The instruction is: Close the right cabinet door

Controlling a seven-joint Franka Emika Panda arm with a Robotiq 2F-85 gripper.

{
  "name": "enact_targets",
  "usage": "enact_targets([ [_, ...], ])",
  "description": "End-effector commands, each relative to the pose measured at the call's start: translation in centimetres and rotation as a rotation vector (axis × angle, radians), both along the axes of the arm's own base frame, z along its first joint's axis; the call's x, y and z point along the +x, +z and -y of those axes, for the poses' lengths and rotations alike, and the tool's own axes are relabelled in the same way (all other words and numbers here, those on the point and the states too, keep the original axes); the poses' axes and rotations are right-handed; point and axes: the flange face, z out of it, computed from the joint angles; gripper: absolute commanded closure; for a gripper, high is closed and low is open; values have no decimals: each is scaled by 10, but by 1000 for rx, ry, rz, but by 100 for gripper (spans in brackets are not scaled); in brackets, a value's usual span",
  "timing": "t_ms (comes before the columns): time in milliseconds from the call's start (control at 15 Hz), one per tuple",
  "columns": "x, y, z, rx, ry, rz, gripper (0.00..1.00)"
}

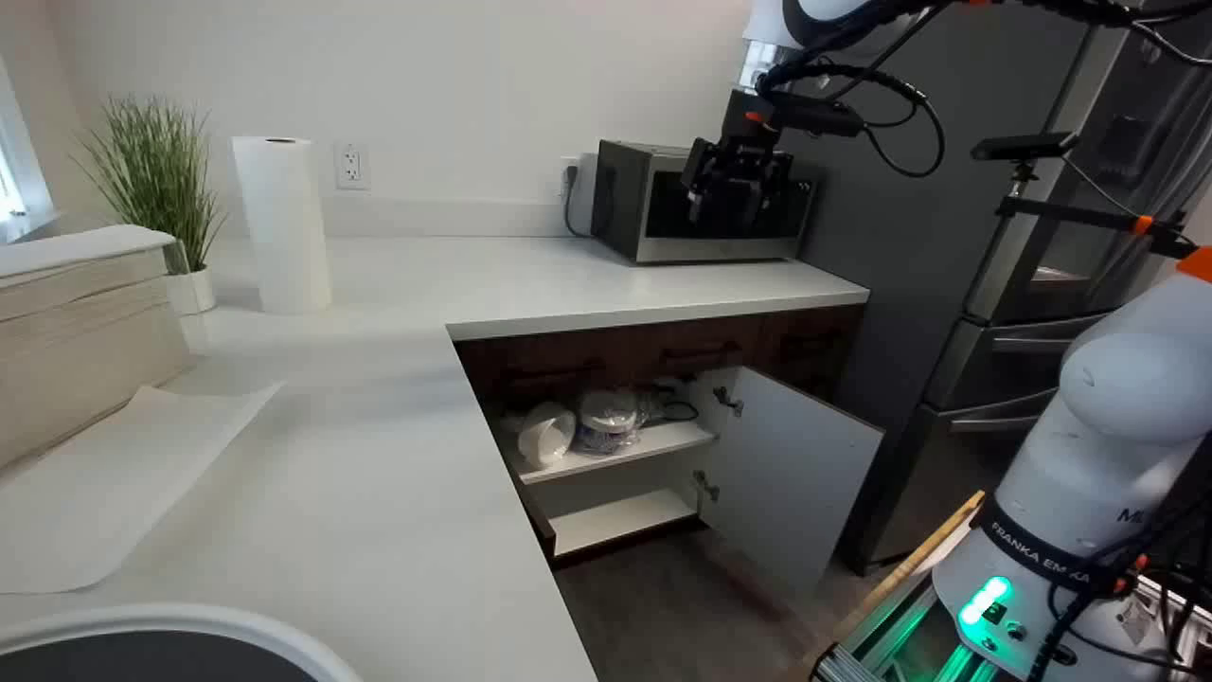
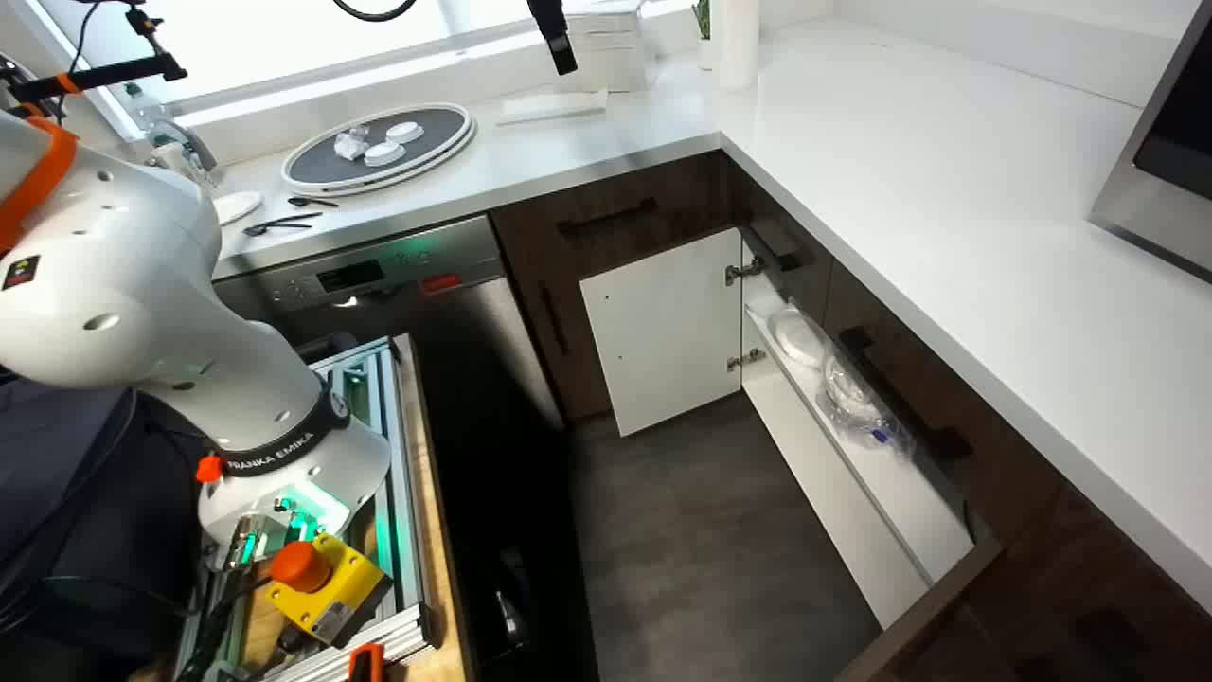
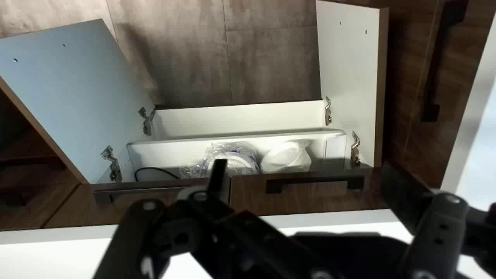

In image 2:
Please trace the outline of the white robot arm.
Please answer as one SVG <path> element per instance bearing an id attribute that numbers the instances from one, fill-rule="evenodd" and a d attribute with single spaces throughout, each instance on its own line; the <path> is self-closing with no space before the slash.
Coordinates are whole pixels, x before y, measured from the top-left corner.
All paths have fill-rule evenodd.
<path id="1" fill-rule="evenodd" d="M 282 502 L 342 533 L 374 495 L 385 441 L 217 294 L 221 217 L 200 186 L 3 114 L 0 196 L 0 365 L 46 387 L 134 387 L 191 419 L 212 443 L 196 514 L 217 541 Z"/>

